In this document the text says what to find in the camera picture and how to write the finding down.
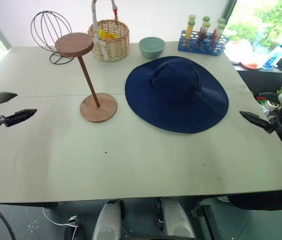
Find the round wooden top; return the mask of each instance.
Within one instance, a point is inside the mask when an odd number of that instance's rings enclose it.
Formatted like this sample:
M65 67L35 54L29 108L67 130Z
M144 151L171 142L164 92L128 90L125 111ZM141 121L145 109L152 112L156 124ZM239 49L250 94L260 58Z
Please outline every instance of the round wooden top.
M82 32L74 32L60 37L56 43L57 52L64 57L79 57L93 48L93 39Z

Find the white table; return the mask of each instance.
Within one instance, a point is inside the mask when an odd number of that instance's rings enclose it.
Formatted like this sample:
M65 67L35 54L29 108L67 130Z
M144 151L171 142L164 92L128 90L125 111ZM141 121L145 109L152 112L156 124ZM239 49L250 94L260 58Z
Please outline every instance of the white table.
M178 52L192 59L226 90L230 105L216 126L195 134L154 127L128 106L124 84L147 62L131 44L118 62L85 56L96 92L113 94L118 111L90 123L79 112L90 94L75 60L52 65L38 47L13 48L0 64L0 91L19 94L0 104L8 116L37 108L26 122L0 127L0 202L56 202L112 198L218 195L282 190L282 143L245 120L239 110L262 116L252 94L224 54Z

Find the wooden pole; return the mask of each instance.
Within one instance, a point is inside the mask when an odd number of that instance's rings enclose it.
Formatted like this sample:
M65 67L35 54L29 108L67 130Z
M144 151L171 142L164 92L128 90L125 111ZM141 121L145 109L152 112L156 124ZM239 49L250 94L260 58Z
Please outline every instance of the wooden pole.
M93 85L92 85L89 73L87 72L87 69L86 69L84 61L83 61L83 58L82 58L82 56L78 56L77 58L79 59L80 65L82 67L82 70L84 72L84 75L85 75L85 78L86 78L86 81L87 81L87 84L89 84L89 87L90 87L90 90L92 92L95 104L99 108L100 107L100 103L99 103L99 100L97 99L97 96L95 94L95 91L94 91L94 88L93 88Z

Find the wide-brimmed hat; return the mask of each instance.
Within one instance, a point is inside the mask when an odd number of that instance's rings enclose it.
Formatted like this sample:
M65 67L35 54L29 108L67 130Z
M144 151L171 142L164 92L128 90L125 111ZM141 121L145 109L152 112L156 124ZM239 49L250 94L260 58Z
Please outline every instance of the wide-brimmed hat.
M158 128L193 134L217 124L229 100L222 85L199 64L168 56L136 67L125 83L133 111Z

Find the wicker basket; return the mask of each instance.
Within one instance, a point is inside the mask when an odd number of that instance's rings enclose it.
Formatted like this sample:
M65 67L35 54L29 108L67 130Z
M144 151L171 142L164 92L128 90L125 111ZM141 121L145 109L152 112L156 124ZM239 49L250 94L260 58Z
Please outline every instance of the wicker basket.
M92 1L93 24L88 33L93 36L93 55L103 61L117 61L124 58L129 53L130 31L129 28L117 19L117 6L112 1L112 8L115 19L96 21L95 3ZM106 33L116 34L118 38L104 39L99 37L98 29L103 29Z

